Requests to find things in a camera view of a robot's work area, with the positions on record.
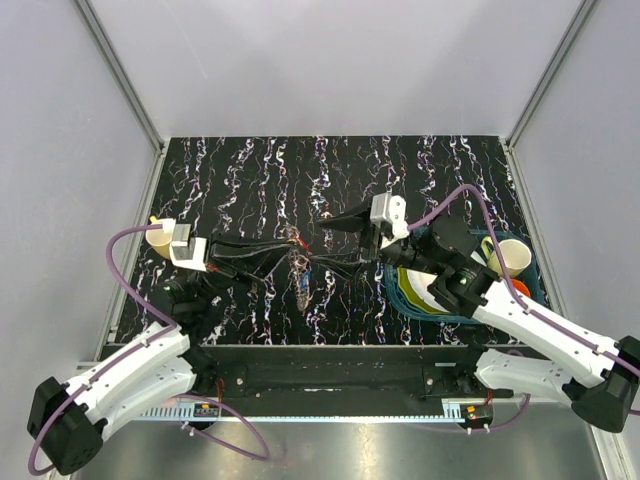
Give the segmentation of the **blue plastic key tag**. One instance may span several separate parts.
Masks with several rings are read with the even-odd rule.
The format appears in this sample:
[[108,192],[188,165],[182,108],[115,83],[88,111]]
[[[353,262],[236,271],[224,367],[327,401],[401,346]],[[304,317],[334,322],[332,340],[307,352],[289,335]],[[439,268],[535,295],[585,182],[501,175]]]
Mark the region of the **blue plastic key tag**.
[[299,282],[298,282],[299,288],[302,290],[307,290],[310,285],[311,277],[312,277],[312,272],[306,271],[299,279]]

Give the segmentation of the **red plastic key tag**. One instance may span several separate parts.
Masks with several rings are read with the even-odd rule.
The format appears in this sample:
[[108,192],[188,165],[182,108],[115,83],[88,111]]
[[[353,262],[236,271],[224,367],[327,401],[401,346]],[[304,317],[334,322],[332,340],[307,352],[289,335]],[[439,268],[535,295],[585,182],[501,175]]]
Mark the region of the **red plastic key tag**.
[[301,238],[298,237],[297,238],[298,243],[301,245],[301,247],[309,254],[311,254],[311,248],[309,247],[309,245]]

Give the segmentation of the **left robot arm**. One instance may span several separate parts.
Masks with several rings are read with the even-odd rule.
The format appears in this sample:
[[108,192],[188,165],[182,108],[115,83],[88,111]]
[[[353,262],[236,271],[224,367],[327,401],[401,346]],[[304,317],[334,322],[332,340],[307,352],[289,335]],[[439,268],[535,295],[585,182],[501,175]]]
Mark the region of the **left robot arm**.
[[[129,296],[154,318],[139,335],[98,365],[65,382],[54,377],[35,390],[27,431],[34,440],[28,460],[34,476],[70,475],[104,443],[151,407],[173,397],[205,397],[218,386],[217,364],[201,347],[212,329],[212,301],[230,287],[254,291],[294,249],[292,239],[235,238],[219,232],[192,235],[188,224],[156,220],[138,227],[146,242],[185,270],[143,297],[124,279],[113,247],[133,234],[110,239],[106,260]],[[50,468],[39,468],[44,453]]]

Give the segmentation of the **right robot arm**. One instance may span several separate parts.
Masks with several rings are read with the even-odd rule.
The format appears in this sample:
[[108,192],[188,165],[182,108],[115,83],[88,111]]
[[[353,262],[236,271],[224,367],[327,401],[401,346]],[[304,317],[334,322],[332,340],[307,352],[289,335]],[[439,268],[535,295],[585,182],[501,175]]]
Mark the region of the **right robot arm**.
[[318,262],[343,278],[374,262],[431,274],[427,290],[440,309],[494,327],[540,353],[511,357],[481,348],[475,362],[454,371],[463,395],[486,388],[532,394],[570,407],[598,429],[622,432],[639,391],[638,339],[597,334],[521,295],[509,278],[474,259],[479,241],[462,218],[439,213],[416,234],[405,209],[402,197],[380,194],[320,220],[323,229],[358,234],[359,252],[353,261],[320,255]]

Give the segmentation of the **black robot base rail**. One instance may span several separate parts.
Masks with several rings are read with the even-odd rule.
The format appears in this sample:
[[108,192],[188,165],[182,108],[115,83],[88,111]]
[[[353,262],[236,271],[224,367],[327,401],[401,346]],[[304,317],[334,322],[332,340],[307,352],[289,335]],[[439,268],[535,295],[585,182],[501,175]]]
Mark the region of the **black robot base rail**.
[[546,396],[559,378],[529,348],[484,346],[216,346],[181,355],[188,394],[244,399],[264,392],[398,392],[415,400]]

